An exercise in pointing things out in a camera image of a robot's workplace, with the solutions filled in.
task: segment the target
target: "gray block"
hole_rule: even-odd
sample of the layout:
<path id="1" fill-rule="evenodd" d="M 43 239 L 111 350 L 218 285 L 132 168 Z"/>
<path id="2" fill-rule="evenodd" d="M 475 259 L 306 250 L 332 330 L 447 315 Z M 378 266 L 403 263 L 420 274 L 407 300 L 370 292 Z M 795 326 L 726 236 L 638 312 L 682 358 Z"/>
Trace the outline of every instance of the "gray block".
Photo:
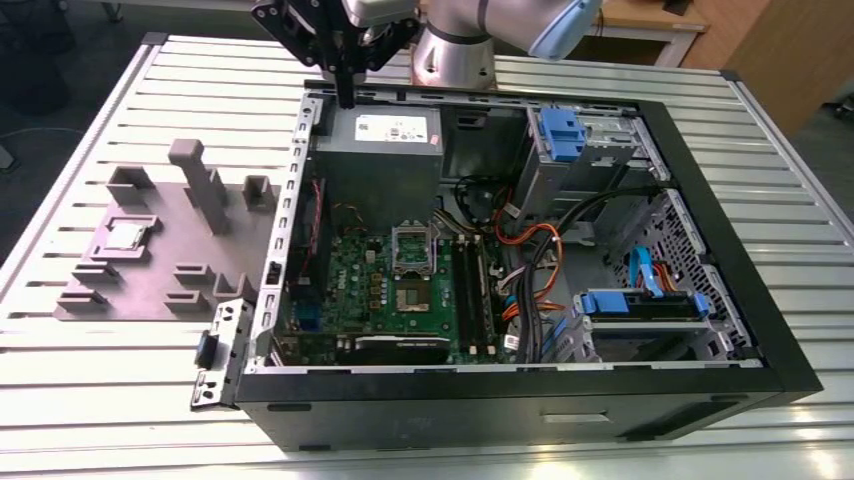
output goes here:
<path id="1" fill-rule="evenodd" d="M 143 167 L 116 167 L 107 182 L 107 190 L 119 205 L 144 205 L 140 190 L 155 188 Z"/>
<path id="2" fill-rule="evenodd" d="M 175 279 L 182 285 L 211 285 L 214 270 L 207 263 L 179 263 L 172 271 Z"/>
<path id="3" fill-rule="evenodd" d="M 272 212 L 276 209 L 276 194 L 266 175 L 247 175 L 243 181 L 243 201 L 247 210 Z"/>
<path id="4" fill-rule="evenodd" d="M 240 275 L 244 273 L 248 274 L 246 284 L 260 285 L 275 214 L 247 211 L 243 185 L 226 185 L 228 201 L 224 208 L 234 227 L 228 235 L 211 235 L 202 213 L 187 203 L 184 184 L 156 183 L 155 188 L 142 192 L 146 205 L 110 205 L 103 223 L 92 235 L 88 251 L 92 253 L 96 246 L 104 245 L 110 234 L 107 227 L 116 219 L 140 219 L 147 216 L 158 219 L 144 243 L 147 260 L 110 260 L 108 263 L 122 279 L 116 283 L 96 284 L 98 293 L 107 300 L 106 307 L 72 307 L 71 311 L 58 308 L 55 316 L 60 320 L 210 322 L 212 307 L 219 303 L 214 296 L 215 273 L 222 273 L 232 280 L 228 283 L 236 283 L 238 288 Z M 94 260 L 96 259 L 91 255 L 84 255 L 82 262 Z M 176 266 L 187 266 L 190 270 L 183 272 L 188 274 L 183 277 L 184 280 L 194 277 L 190 282 L 198 280 L 199 283 L 184 285 L 179 280 L 180 274 L 176 276 Z M 72 276 L 68 290 L 86 288 L 88 286 Z M 178 308 L 179 311 L 170 309 L 164 303 L 167 293 L 186 292 L 187 289 L 199 291 L 211 310 L 190 311 L 190 308 L 183 307 Z M 251 287 L 244 287 L 242 295 L 252 296 L 254 291 Z"/>
<path id="5" fill-rule="evenodd" d="M 172 313 L 202 313 L 211 310 L 211 304 L 199 290 L 167 292 L 163 304 Z"/>
<path id="6" fill-rule="evenodd" d="M 119 272 L 107 262 L 80 262 L 71 274 L 84 285 L 118 283 L 120 279 Z"/>
<path id="7" fill-rule="evenodd" d="M 216 192 L 216 198 L 219 198 L 222 205 L 226 206 L 228 205 L 228 194 L 226 191 L 226 186 L 223 185 L 223 181 L 219 178 L 219 172 L 215 168 L 206 169 L 206 172 L 208 173 L 211 186 L 214 187 L 214 191 Z M 187 194 L 187 200 L 190 201 L 190 205 L 192 205 L 192 208 L 199 208 L 199 202 L 196 202 L 192 188 L 190 186 L 184 187 L 184 193 Z"/>
<path id="8" fill-rule="evenodd" d="M 182 168 L 187 177 L 187 184 L 192 190 L 192 198 L 204 215 L 214 235 L 228 233 L 228 217 L 222 204 L 222 182 L 216 175 L 216 182 L 211 182 L 211 175 L 202 163 L 204 145 L 199 140 L 175 139 L 170 148 L 170 163 Z"/>
<path id="9" fill-rule="evenodd" d="M 88 288 L 67 290 L 56 300 L 60 310 L 68 313 L 102 313 L 110 308 L 104 296 Z"/>
<path id="10" fill-rule="evenodd" d="M 240 274 L 238 278 L 238 285 L 232 288 L 228 283 L 226 275 L 216 274 L 216 282 L 214 283 L 214 298 L 220 302 L 235 300 L 242 298 L 252 303 L 258 300 L 258 291 L 252 288 L 252 284 L 246 276 L 246 273 Z"/>
<path id="11" fill-rule="evenodd" d="M 104 229 L 96 230 L 90 259 L 114 262 L 148 262 L 146 248 L 151 235 L 160 229 L 156 215 L 111 215 Z"/>

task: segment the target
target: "floor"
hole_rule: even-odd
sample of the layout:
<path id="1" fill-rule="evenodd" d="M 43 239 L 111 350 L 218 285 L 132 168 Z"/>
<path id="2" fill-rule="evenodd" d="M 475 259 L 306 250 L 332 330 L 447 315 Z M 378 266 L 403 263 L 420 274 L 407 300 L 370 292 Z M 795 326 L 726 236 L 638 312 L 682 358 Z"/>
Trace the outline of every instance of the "floor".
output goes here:
<path id="1" fill-rule="evenodd" d="M 0 145 L 19 160 L 9 172 L 0 173 L 0 263 L 80 140 L 80 134 L 70 130 L 5 134 L 36 127 L 83 132 L 148 31 L 267 38 L 250 16 L 239 12 L 124 6 L 124 21 L 112 24 L 99 4 L 70 3 L 67 18 L 78 48 L 56 58 L 71 89 L 68 106 L 40 117 L 16 114 L 0 106 Z M 838 120 L 830 111 L 819 111 L 794 144 L 843 210 L 854 216 L 854 121 Z"/>

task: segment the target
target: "slotted metal table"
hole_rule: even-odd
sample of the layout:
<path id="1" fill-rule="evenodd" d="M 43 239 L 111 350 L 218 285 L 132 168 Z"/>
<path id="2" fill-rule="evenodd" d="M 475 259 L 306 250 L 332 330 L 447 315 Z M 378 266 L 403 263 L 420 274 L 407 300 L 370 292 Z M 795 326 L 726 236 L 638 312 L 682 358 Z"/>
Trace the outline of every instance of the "slotted metal table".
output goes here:
<path id="1" fill-rule="evenodd" d="M 182 181 L 176 137 L 224 182 L 290 156 L 303 81 L 272 42 L 151 36 L 0 270 L 0 473 L 140 478 L 837 478 L 854 468 L 854 229 L 738 81 L 718 72 L 498 59 L 503 90 L 665 102 L 825 391 L 674 442 L 283 454 L 242 412 L 188 410 L 198 323 L 74 322 L 55 301 L 118 165 Z M 399 55 L 371 81 L 407 83 Z"/>

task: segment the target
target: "metal bracket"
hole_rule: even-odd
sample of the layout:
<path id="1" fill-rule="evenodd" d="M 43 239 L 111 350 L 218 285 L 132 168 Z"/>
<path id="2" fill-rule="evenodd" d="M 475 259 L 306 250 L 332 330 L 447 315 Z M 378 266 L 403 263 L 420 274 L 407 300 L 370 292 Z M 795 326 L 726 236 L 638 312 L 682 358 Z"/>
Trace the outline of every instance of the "metal bracket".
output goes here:
<path id="1" fill-rule="evenodd" d="M 238 408 L 235 393 L 254 313 L 252 305 L 243 299 L 216 307 L 211 329 L 202 334 L 196 349 L 200 370 L 190 401 L 192 411 Z"/>

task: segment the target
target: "blue plastic clip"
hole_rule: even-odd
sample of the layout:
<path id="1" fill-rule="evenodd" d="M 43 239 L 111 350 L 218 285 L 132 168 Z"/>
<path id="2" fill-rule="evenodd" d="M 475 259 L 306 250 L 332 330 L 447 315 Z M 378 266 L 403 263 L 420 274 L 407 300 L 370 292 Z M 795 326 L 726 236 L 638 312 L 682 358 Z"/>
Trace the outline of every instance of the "blue plastic clip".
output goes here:
<path id="1" fill-rule="evenodd" d="M 587 130 L 578 121 L 575 112 L 565 108 L 543 108 L 539 115 L 551 159 L 555 162 L 574 162 L 587 144 Z"/>
<path id="2" fill-rule="evenodd" d="M 709 299 L 706 298 L 706 295 L 703 295 L 699 292 L 694 294 L 694 305 L 697 305 L 697 311 L 699 312 L 699 317 L 706 318 L 706 315 L 709 315 L 709 310 L 710 310 Z"/>
<path id="3" fill-rule="evenodd" d="M 617 291 L 593 291 L 582 295 L 582 308 L 586 314 L 629 313 L 626 295 Z"/>
<path id="4" fill-rule="evenodd" d="M 658 283 L 655 283 L 655 274 L 653 273 L 653 256 L 650 255 L 650 249 L 646 247 L 635 247 L 631 249 L 631 256 L 629 257 L 629 285 L 634 286 L 635 278 L 638 278 L 638 269 L 643 275 L 643 283 L 646 289 L 653 293 L 654 297 L 663 297 Z"/>

